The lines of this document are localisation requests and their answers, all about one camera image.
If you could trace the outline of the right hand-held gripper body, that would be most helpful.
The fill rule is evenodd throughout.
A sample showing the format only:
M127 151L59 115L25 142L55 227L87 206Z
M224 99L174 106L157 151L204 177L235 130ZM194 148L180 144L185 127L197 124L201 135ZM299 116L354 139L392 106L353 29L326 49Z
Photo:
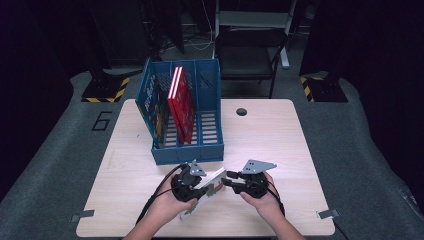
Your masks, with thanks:
M243 179L246 187L232 187L236 194L245 192L253 198L261 198L269 189L267 178L264 175L266 170L276 168L275 163L263 162L250 159L247 161L243 169L239 172L246 174L247 179Z

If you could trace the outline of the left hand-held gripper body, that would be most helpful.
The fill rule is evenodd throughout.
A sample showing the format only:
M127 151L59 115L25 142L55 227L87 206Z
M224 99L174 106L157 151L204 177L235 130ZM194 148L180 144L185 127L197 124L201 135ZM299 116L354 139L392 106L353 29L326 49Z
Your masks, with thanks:
M171 190L175 198L182 202L188 202L194 198L199 200L208 190L207 187L195 189L204 176L206 173L196 160L193 160L191 164L181 165L181 172L171 180Z

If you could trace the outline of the white caterpillar picture book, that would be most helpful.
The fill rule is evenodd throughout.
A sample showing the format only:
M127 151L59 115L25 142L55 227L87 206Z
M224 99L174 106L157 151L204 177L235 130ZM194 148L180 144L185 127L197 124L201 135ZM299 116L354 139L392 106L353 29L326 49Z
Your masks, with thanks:
M189 210L183 211L179 214L181 220L185 220L199 209L202 208L209 200L216 196L223 188L224 184L222 179L226 176L226 169L221 167L214 173L207 172L207 176L203 178L200 183L194 187L195 190L205 190L205 193L198 199Z

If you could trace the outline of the red picture book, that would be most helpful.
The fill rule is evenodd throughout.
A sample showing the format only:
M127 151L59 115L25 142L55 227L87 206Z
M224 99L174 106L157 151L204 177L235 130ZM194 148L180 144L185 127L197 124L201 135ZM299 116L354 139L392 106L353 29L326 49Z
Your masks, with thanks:
M174 120L175 128L177 131L177 137L181 144L185 143L185 133L184 133L184 125L183 125L183 112L181 109L180 99L177 96L179 82L181 80L182 75L182 66L176 66L174 69L170 90L168 93L168 104L172 113L172 117Z
M191 144L194 130L195 107L183 66L176 67L172 100L183 135L182 142Z

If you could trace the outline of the blue picture book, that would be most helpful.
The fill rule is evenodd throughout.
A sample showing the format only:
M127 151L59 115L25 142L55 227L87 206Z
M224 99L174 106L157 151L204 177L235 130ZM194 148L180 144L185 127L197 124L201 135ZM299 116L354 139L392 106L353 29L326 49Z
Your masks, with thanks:
M166 95L157 75L145 71L135 102L150 132L155 148L162 148L165 142L168 117L165 100Z

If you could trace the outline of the blue plastic file rack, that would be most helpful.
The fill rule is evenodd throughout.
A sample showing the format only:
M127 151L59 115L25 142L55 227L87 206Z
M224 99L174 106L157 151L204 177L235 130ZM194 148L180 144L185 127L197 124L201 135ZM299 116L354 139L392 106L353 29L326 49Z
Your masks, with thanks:
M195 107L192 143L181 144L169 109L167 97L176 66L183 66L190 86ZM156 74L166 95L168 110L165 142L162 148L155 148L153 140L151 153L158 165L178 164L197 160L199 162L221 161L224 142L221 127L221 79L219 63L215 59L180 61L147 60L144 71Z

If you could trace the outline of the person's right hand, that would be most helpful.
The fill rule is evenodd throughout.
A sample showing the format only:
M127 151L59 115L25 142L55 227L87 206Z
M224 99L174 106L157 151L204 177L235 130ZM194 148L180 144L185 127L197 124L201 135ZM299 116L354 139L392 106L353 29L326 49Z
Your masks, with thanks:
M274 185L273 178L267 172L264 173L267 178L269 189L267 193L261 198L253 198L245 192L241 192L240 196L251 206L253 206L257 213L269 224L272 222L282 221L285 216L280 208L279 193Z

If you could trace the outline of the person's left hand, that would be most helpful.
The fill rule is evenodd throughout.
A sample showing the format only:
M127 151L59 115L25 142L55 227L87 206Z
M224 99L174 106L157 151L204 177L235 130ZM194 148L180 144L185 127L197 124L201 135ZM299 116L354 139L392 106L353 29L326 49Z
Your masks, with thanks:
M181 212L189 210L196 204L196 198L187 202L179 201L169 187L164 187L149 207L144 220L150 225L160 228L177 217Z

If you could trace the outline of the grey tape piece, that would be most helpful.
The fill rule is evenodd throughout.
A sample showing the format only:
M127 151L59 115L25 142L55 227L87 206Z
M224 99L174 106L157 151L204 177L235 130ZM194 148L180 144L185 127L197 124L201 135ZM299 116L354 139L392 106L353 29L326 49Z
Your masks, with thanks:
M335 218L335 217L338 217L339 215L340 213L337 209L328 209L328 210L317 212L317 216L320 219Z
M70 221L72 223L75 223L75 222L78 222L81 218L92 217L93 215L94 215L94 210L83 210L73 214L70 218Z

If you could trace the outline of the hazard-striped black stand base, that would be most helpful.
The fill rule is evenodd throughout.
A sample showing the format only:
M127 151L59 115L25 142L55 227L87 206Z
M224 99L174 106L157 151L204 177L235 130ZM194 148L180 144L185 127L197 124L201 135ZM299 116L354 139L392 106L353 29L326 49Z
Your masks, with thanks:
M320 77L300 78L304 93L309 102L347 102L339 83L332 83Z
M129 79L141 70L122 74L110 74L104 70L91 71L91 81L84 90L81 101L91 103L113 103L122 97Z

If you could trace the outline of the black folding chair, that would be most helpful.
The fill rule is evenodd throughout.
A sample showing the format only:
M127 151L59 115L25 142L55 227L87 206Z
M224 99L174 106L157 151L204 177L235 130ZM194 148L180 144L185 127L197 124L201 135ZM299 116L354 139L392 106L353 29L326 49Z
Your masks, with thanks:
M215 39L214 58L219 61L222 80L270 81L273 95L280 53L288 36L279 28L226 29Z
M289 10L285 12L223 10L221 2L215 0L215 36L222 26L238 28L279 28L289 35L298 0L288 0Z

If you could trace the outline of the dark curtain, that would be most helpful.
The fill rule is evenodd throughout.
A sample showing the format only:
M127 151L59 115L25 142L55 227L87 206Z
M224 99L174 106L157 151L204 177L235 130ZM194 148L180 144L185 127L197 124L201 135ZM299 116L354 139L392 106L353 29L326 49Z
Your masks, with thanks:
M0 201L67 108L93 30L84 0L0 0Z
M321 0L302 75L352 84L369 132L424 214L424 0Z

